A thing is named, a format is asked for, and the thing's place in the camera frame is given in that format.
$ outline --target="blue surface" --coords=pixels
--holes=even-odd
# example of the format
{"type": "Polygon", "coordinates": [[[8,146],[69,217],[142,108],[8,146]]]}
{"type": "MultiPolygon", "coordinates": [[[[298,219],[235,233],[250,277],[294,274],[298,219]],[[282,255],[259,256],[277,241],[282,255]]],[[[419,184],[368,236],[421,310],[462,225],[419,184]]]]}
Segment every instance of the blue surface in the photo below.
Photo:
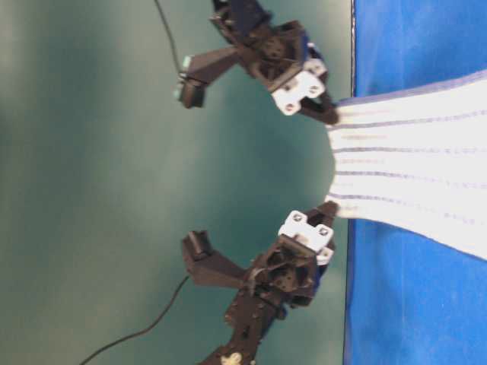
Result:
{"type": "MultiPolygon", "coordinates": [[[[487,68],[486,0],[356,0],[356,96],[487,68]]],[[[487,362],[487,262],[351,221],[345,364],[487,362]]]]}

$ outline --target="black cable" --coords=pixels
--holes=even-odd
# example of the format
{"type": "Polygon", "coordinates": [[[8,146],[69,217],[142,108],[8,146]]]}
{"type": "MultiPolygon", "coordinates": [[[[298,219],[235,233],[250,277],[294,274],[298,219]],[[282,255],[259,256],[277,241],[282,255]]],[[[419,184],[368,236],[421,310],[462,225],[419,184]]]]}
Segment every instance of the black cable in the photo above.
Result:
{"type": "Polygon", "coordinates": [[[164,315],[167,313],[167,311],[171,308],[171,306],[173,305],[173,303],[174,303],[174,301],[175,301],[175,299],[177,297],[177,294],[180,292],[181,288],[183,287],[184,283],[186,283],[186,281],[188,280],[188,278],[189,278],[189,276],[186,276],[183,279],[183,281],[180,282],[180,284],[177,286],[176,290],[174,291],[173,297],[171,298],[170,302],[166,305],[166,307],[164,308],[164,310],[162,311],[162,313],[159,315],[159,317],[157,317],[156,320],[149,327],[147,327],[146,329],[142,329],[139,332],[132,333],[131,335],[127,335],[125,337],[122,337],[119,340],[116,340],[116,341],[114,341],[114,342],[112,342],[110,344],[107,344],[107,345],[103,346],[102,348],[96,350],[92,355],[90,355],[89,357],[87,357],[85,360],[83,360],[80,363],[80,365],[85,365],[89,361],[93,360],[93,358],[96,357],[97,355],[101,354],[105,350],[108,350],[109,348],[112,348],[113,346],[119,344],[120,342],[127,341],[130,338],[142,336],[142,335],[146,334],[147,332],[151,331],[161,321],[162,317],[164,317],[164,315]]]}
{"type": "Polygon", "coordinates": [[[174,61],[174,67],[176,68],[177,74],[181,73],[180,69],[180,62],[177,58],[177,49],[176,49],[176,43],[174,42],[173,34],[170,31],[169,24],[167,22],[166,16],[164,15],[164,12],[162,10],[161,3],[159,0],[154,0],[155,5],[158,7],[159,10],[159,15],[161,16],[162,24],[164,25],[164,28],[166,28],[167,32],[167,38],[169,38],[169,43],[170,43],[170,50],[173,53],[173,61],[174,61]]]}

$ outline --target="green surface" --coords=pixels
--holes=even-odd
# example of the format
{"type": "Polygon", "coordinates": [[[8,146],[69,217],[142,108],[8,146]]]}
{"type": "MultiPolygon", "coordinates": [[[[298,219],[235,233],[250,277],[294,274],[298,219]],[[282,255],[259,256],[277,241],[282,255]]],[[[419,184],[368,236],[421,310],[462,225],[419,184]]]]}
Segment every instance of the green surface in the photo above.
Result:
{"type": "MultiPolygon", "coordinates": [[[[225,46],[210,1],[161,0],[186,54],[225,46]]],[[[349,3],[262,0],[298,19],[349,95],[349,3]]],[[[322,125],[285,117],[236,68],[204,109],[176,75],[150,0],[0,0],[0,363],[77,364],[146,326],[185,275],[180,239],[208,229],[247,266],[292,209],[322,202],[333,162],[322,125]]],[[[261,364],[342,358],[345,221],[309,309],[276,323],[261,364]]],[[[188,283],[150,335],[93,364],[191,364],[226,343],[232,290],[188,283]]]]}

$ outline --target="striped fabric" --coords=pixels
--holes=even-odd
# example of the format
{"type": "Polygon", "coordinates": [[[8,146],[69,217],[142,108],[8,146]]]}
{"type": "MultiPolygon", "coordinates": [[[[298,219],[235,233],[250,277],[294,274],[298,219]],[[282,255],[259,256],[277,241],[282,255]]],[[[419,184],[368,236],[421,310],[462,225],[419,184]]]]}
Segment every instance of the striped fabric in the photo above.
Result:
{"type": "Polygon", "coordinates": [[[329,126],[339,216],[392,224],[487,259],[487,71],[344,100],[329,126]]]}

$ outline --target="black robotic claw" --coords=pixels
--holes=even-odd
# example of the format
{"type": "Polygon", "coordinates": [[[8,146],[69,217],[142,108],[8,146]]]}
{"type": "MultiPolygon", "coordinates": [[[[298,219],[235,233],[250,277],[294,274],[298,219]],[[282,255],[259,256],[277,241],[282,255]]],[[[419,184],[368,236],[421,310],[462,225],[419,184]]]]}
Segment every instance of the black robotic claw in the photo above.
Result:
{"type": "MultiPolygon", "coordinates": [[[[327,202],[307,212],[307,222],[302,223],[311,230],[322,230],[332,226],[335,213],[336,205],[327,202]]],[[[327,263],[320,265],[318,252],[311,248],[314,245],[300,243],[298,236],[280,234],[247,270],[215,251],[204,231],[190,232],[183,240],[186,268],[197,284],[238,289],[224,316],[234,329],[232,338],[201,365],[255,364],[257,348],[270,326],[275,319],[286,317],[285,305],[295,308],[310,304],[327,263]]],[[[334,246],[330,241],[326,247],[334,246]]]]}
{"type": "Polygon", "coordinates": [[[177,90],[186,108],[202,107],[205,89],[239,64],[267,88],[285,115],[337,123],[326,92],[328,70],[299,22],[273,27],[272,15],[255,0],[213,0],[213,6],[211,22],[231,46],[186,57],[177,90]]]}

